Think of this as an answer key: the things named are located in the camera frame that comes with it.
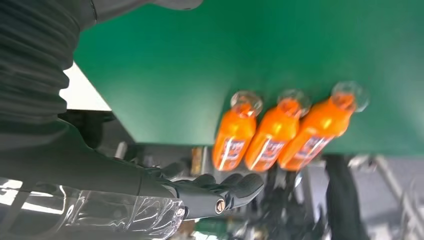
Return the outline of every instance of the black sleeve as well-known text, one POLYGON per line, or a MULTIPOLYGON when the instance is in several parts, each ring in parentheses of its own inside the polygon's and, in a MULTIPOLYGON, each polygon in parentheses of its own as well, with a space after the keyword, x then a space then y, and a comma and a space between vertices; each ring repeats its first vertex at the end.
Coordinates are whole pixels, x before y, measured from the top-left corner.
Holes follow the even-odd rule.
POLYGON ((326 193, 332 240, 369 240, 361 221, 358 193, 348 162, 342 155, 327 155, 329 183, 326 193))
POLYGON ((88 1, 0 0, 0 177, 145 194, 155 183, 144 171, 93 151, 58 119, 88 1))

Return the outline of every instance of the orange juice bottle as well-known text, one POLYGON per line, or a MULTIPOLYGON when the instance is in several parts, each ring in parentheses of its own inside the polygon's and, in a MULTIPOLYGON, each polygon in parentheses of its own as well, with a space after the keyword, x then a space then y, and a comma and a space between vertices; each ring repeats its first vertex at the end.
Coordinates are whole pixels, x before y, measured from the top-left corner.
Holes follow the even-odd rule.
POLYGON ((222 117, 212 162, 219 171, 231 171, 241 162, 256 131, 256 116, 262 100, 250 91, 239 91, 231 98, 231 110, 222 117))
POLYGON ((354 81, 339 82, 331 97, 314 105, 301 120, 297 136, 281 151, 278 164, 289 171, 298 171, 308 164, 333 138, 348 128, 354 112, 368 104, 364 90, 354 81))
POLYGON ((257 172, 268 170, 281 150, 298 133, 299 118, 306 114, 311 103, 297 89, 284 91, 277 106, 266 112, 244 158, 246 166, 257 172))

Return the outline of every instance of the transparent plastic cover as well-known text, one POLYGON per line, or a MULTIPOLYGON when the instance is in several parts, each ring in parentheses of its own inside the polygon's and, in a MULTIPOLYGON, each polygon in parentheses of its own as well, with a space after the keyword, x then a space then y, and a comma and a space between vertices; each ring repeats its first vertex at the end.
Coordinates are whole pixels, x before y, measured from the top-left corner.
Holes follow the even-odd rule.
POLYGON ((368 93, 355 81, 341 81, 331 92, 331 99, 339 108, 362 112, 369 103, 368 93))
POLYGON ((311 108, 309 98, 298 89, 284 90, 277 101, 278 107, 292 117, 303 117, 311 108))
MULTIPOLYGON (((11 179, 0 184, 3 208, 10 209, 17 194, 28 194, 19 190, 20 184, 11 179)), ((177 231, 184 215, 183 202, 177 198, 133 196, 40 183, 30 192, 3 237, 11 240, 162 240, 177 231)))
POLYGON ((242 117, 257 116, 263 105, 261 98, 251 91, 238 91, 231 98, 231 108, 242 117))

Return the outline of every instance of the green surface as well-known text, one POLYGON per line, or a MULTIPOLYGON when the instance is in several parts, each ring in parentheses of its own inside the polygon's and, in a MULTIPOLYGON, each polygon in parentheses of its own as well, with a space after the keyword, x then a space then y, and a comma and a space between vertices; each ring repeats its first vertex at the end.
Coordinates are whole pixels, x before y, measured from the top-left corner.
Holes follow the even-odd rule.
POLYGON ((369 107, 327 152, 424 153, 424 1, 204 0, 146 6, 82 34, 75 60, 140 143, 212 145, 236 90, 267 108, 340 80, 369 107))

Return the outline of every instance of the bottle label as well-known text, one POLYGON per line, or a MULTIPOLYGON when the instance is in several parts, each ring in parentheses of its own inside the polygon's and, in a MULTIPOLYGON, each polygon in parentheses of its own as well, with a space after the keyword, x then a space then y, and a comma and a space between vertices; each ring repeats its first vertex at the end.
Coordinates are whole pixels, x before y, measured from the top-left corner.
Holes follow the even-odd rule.
POLYGON ((278 157, 281 149, 284 147, 284 144, 286 143, 283 141, 268 141, 265 143, 265 146, 263 146, 260 160, 274 161, 278 157))
POLYGON ((311 137, 305 145, 298 151, 295 158, 312 159, 314 158, 330 141, 332 137, 311 137))
POLYGON ((245 146, 245 141, 234 140, 232 138, 226 139, 224 143, 224 149, 221 153, 221 159, 223 160, 237 160, 239 159, 240 153, 245 146))

